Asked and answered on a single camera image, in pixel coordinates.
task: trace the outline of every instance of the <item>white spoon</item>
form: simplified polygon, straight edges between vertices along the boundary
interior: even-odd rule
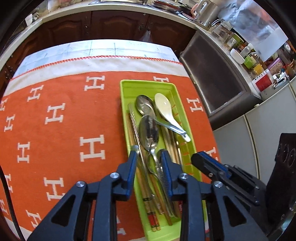
[[[168,122],[170,122],[172,125],[180,128],[183,130],[183,128],[178,124],[178,122],[174,119],[173,113],[172,113],[172,106],[163,94],[157,93],[154,97],[156,108],[158,109],[159,113],[165,118]],[[188,134],[182,135],[183,139],[186,142],[190,142],[191,139]]]

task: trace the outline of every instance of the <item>green plastic tray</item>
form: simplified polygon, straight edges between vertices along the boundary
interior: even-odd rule
[[[191,164],[191,156],[196,153],[194,140],[192,137],[190,125],[188,123],[188,119],[183,108],[180,96],[178,94],[177,88],[172,83],[163,83],[163,82],[155,82],[155,81],[147,81],[147,80],[122,80],[120,82],[120,92],[121,92],[121,107],[123,113],[123,123],[124,123],[124,132],[127,144],[128,154],[131,150],[130,142],[128,137],[128,128],[126,123],[126,113],[129,112],[128,104],[130,102],[136,101],[136,97],[138,95],[146,95],[154,100],[154,96],[157,93],[161,93],[165,95],[172,105],[173,115],[178,113],[175,117],[177,122],[181,122],[181,126],[186,130],[187,134],[191,138],[191,142],[182,145],[184,142],[181,136],[178,137],[178,141],[180,145],[180,151],[182,154],[184,171],[188,174],[194,176],[197,180],[201,181],[201,173],[198,169],[196,169]],[[142,115],[136,109],[136,106],[133,106],[134,114],[137,124],[139,124]],[[159,142],[157,145],[157,150],[165,148],[165,143],[163,137],[159,136]],[[181,230],[181,220],[180,219],[172,219],[173,225],[169,226],[164,215],[158,215],[157,218],[161,227],[161,230],[152,232],[150,223],[146,214],[146,210],[144,207],[144,203],[142,200],[142,193],[140,186],[138,184],[137,178],[135,177],[134,182],[134,190],[135,196],[137,200],[137,205],[140,213],[140,218],[142,221],[143,229],[145,232],[145,236],[148,241],[171,241],[180,237]]]

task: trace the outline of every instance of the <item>screw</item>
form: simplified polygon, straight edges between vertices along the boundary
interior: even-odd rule
[[[110,177],[116,179],[116,178],[119,177],[119,173],[117,173],[117,172],[112,172],[112,173],[110,174]]]
[[[78,181],[78,182],[76,182],[76,186],[79,187],[79,188],[84,187],[85,182],[84,181]]]
[[[182,174],[180,174],[180,178],[187,179],[188,178],[188,174],[187,173],[182,173]]]
[[[215,181],[215,182],[214,182],[214,186],[220,188],[220,187],[223,186],[223,183],[220,182],[220,181]]]

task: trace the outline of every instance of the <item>orange stitching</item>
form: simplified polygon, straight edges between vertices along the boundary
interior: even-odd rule
[[[161,58],[147,58],[147,57],[134,57],[134,56],[118,56],[118,55],[87,56],[87,57],[79,57],[79,58],[71,58],[71,59],[59,60],[57,62],[45,64],[45,65],[39,66],[37,68],[31,69],[31,70],[29,70],[29,71],[27,71],[25,73],[22,73],[22,74],[20,74],[20,75],[18,75],[16,77],[13,77],[13,78],[10,79],[10,81],[12,81],[12,80],[14,80],[14,79],[16,79],[16,78],[18,78],[20,76],[23,76],[24,74],[31,73],[33,71],[36,71],[36,70],[39,70],[39,69],[43,69],[43,68],[48,67],[48,66],[51,66],[51,65],[61,64],[61,63],[64,63],[64,62],[70,62],[70,61],[75,61],[75,60],[90,59],[90,58],[134,58],[134,59],[148,59],[148,60],[164,61],[164,62],[170,62],[170,63],[175,63],[175,64],[183,65],[180,62],[171,61],[171,60],[167,60],[167,59],[161,59]]]

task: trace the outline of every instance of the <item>black cable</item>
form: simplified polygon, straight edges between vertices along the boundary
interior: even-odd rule
[[[26,241],[23,234],[22,234],[22,231],[20,230],[20,226],[19,226],[19,224],[17,222],[17,217],[15,216],[15,210],[13,209],[9,188],[8,188],[6,178],[4,176],[4,172],[2,170],[1,165],[0,165],[0,178],[1,178],[1,181],[2,181],[2,185],[4,187],[4,192],[5,192],[5,196],[6,196],[6,199],[7,199],[8,208],[9,208],[9,211],[10,211],[10,214],[11,214],[13,224],[15,225],[15,229],[17,231],[17,234],[19,235],[21,241]]]

